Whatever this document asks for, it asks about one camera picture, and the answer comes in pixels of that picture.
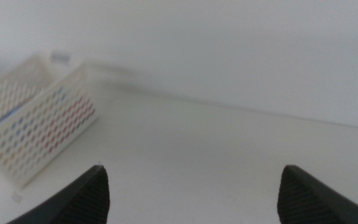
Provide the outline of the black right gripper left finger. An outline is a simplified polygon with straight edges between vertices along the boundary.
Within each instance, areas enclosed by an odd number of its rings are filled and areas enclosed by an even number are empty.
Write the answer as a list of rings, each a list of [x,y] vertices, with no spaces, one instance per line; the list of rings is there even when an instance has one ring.
[[[110,207],[109,181],[106,169],[95,165],[61,191],[11,223],[105,224]]]

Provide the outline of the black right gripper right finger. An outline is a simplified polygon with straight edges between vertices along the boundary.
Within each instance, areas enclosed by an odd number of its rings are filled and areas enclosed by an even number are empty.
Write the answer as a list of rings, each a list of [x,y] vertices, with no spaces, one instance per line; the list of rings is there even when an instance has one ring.
[[[358,224],[358,204],[295,165],[283,169],[277,213],[281,223]]]

